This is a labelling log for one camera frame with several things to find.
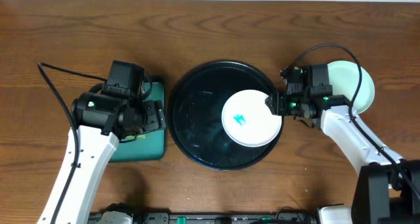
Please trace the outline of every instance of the wooden table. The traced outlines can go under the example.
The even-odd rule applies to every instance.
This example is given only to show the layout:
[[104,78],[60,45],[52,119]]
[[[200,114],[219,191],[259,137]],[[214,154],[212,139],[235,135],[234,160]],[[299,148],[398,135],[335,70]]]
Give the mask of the wooden table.
[[[44,61],[107,77],[114,59],[136,62],[167,92],[193,67],[241,60],[277,87],[305,49],[336,42],[372,76],[375,101],[364,121],[407,159],[420,158],[420,5],[391,3],[135,0],[0,1],[0,218],[37,221],[54,185],[69,125],[38,72]],[[349,59],[335,49],[306,62]],[[49,70],[68,105],[95,80]],[[275,212],[351,204],[357,176],[321,131],[285,119],[276,148],[239,171],[195,164],[168,134],[163,159],[110,164],[93,210],[126,202],[141,210]]]

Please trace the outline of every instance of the black plate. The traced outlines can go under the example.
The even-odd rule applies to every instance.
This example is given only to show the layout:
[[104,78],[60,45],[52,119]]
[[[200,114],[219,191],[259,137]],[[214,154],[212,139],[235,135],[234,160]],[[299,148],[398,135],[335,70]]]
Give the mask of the black plate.
[[274,91],[271,81],[256,68],[233,61],[210,62],[186,74],[169,98],[168,124],[172,138],[191,160],[212,169],[242,169],[262,160],[276,146],[249,148],[235,143],[223,129],[221,114],[233,94],[255,89]]

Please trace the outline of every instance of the white plate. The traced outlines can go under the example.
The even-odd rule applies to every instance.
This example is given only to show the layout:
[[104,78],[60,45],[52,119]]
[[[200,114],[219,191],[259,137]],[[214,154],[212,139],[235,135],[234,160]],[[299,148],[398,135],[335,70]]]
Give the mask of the white plate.
[[222,110],[222,125],[229,137],[243,146],[271,142],[282,127],[282,117],[273,116],[265,105],[267,94],[244,90],[232,95]]
[[[328,64],[329,83],[333,86],[333,95],[344,95],[352,99],[359,82],[359,70],[356,63],[338,60]],[[362,67],[362,84],[354,101],[353,108],[358,113],[364,112],[373,102],[375,86],[373,80]]]

